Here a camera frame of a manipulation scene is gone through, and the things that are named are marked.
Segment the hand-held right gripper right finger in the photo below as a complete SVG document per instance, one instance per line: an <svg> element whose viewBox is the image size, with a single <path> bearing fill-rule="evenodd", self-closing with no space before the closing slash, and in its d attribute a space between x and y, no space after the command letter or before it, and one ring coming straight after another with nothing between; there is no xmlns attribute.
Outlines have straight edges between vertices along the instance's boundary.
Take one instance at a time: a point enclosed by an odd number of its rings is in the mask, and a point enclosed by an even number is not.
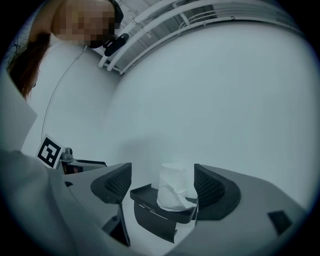
<svg viewBox="0 0 320 256"><path fill-rule="evenodd" d="M299 225L306 211L269 181L195 164L193 232L199 252L257 252Z"/></svg>

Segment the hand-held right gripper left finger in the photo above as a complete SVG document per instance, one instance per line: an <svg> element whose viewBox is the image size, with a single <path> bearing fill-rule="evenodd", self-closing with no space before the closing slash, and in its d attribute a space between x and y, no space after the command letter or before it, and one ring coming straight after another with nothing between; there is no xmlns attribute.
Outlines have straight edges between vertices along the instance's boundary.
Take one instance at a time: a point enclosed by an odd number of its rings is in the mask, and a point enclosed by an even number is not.
<svg viewBox="0 0 320 256"><path fill-rule="evenodd" d="M122 206L132 184L130 162L68 174L64 181L99 228L126 247L131 245Z"/></svg>

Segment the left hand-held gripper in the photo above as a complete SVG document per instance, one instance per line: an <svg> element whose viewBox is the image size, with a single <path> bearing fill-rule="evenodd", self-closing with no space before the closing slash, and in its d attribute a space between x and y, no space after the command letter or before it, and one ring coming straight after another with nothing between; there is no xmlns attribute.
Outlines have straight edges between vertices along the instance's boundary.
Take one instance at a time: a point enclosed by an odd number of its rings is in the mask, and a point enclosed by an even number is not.
<svg viewBox="0 0 320 256"><path fill-rule="evenodd" d="M35 158L44 166L64 175L78 174L107 167L103 161L77 159L70 147L64 147L47 134L43 137Z"/></svg>

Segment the white toilet paper roll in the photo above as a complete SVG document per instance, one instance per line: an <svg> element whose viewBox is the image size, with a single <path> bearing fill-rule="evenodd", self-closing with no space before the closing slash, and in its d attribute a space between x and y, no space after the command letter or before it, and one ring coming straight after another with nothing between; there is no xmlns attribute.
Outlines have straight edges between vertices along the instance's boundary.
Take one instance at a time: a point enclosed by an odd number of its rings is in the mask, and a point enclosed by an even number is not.
<svg viewBox="0 0 320 256"><path fill-rule="evenodd" d="M188 171L179 163L162 163L159 172L157 205L168 212L183 212L197 207L187 200Z"/></svg>

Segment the person's white dotted shirt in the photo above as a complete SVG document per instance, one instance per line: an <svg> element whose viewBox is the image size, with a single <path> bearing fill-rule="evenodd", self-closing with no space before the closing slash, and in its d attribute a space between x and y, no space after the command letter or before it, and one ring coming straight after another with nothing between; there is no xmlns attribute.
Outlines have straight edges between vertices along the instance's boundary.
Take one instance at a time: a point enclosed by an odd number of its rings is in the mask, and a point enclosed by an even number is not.
<svg viewBox="0 0 320 256"><path fill-rule="evenodd" d="M8 68L14 60L28 45L30 30L37 14L32 14L22 25L14 39L11 41L3 57L3 65Z"/></svg>

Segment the white ceiling pipe bundle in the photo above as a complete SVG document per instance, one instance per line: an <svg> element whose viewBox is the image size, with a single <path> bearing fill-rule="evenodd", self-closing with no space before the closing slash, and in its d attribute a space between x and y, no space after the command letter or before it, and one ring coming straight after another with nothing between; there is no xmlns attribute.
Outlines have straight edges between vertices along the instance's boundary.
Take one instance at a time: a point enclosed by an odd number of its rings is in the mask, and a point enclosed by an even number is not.
<svg viewBox="0 0 320 256"><path fill-rule="evenodd" d="M275 25L302 34L277 0L115 0L124 18L116 35L128 35L123 49L106 56L99 47L99 68L123 75L161 45L195 29L229 21Z"/></svg>

